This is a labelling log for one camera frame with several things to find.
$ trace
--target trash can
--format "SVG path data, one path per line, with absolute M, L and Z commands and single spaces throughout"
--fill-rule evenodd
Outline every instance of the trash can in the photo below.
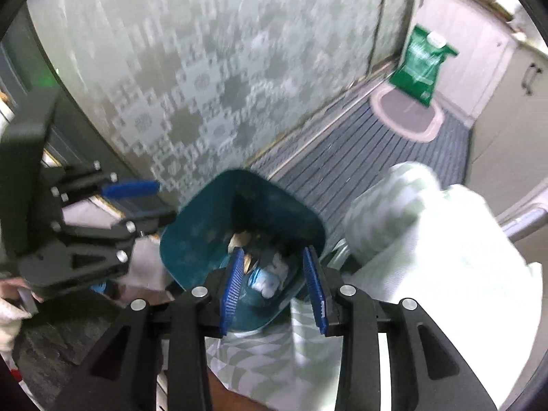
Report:
M 325 229 L 315 212 L 261 176 L 235 169 L 207 184 L 165 229 L 162 262 L 183 289 L 190 289 L 228 262 L 228 244 L 242 232 L 252 236 L 249 246 L 258 263 L 244 277 L 234 332 L 255 331 L 272 321 L 305 283 L 303 248 L 313 245 L 321 255 L 325 245 Z M 275 295 L 264 298 L 250 286 L 262 260 L 275 253 L 288 266 L 287 276 Z

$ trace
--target silver screw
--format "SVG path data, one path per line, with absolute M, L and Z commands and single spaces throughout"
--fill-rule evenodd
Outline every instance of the silver screw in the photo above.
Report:
M 129 233 L 133 233 L 136 230 L 135 223 L 133 223 L 132 221 L 126 222 L 125 227 L 126 227 L 126 229 L 128 229 Z
M 405 307 L 408 311 L 414 311 L 416 309 L 416 301 L 412 298 L 406 298 L 402 301 L 402 306 Z
M 192 295 L 195 296 L 196 298 L 201 298 L 203 296 L 206 296 L 207 295 L 207 287 L 204 287 L 204 286 L 195 287 L 192 290 Z
M 354 286 L 351 286 L 350 284 L 345 284 L 344 286 L 341 286 L 339 291 L 344 296 L 353 296 L 356 293 L 356 288 Z
M 128 262 L 128 254 L 123 250 L 119 250 L 116 252 L 116 258 L 118 258 L 120 262 Z
M 146 301 L 141 298 L 137 298 L 132 301 L 131 307 L 134 311 L 142 311 L 146 307 Z

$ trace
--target floor mat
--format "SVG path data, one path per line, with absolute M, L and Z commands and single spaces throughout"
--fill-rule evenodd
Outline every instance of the floor mat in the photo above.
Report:
M 444 188 L 465 177 L 470 131 L 446 112 L 431 142 L 409 141 L 373 114 L 369 101 L 359 106 L 276 182 L 324 220 L 326 249 L 343 236 L 342 218 L 361 195 L 396 163 L 414 160 L 434 169 Z

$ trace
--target green package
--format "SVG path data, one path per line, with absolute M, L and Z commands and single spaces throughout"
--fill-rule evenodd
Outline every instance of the green package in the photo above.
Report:
M 405 59 L 390 78 L 390 83 L 429 107 L 439 67 L 448 55 L 458 54 L 441 36 L 417 24 L 411 32 Z

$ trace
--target tiled wall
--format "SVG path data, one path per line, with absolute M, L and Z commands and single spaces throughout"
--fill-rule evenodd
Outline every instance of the tiled wall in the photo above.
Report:
M 28 7 L 84 113 L 176 204 L 398 53 L 411 0 L 385 3 L 382 18 L 382 0 L 29 0 Z

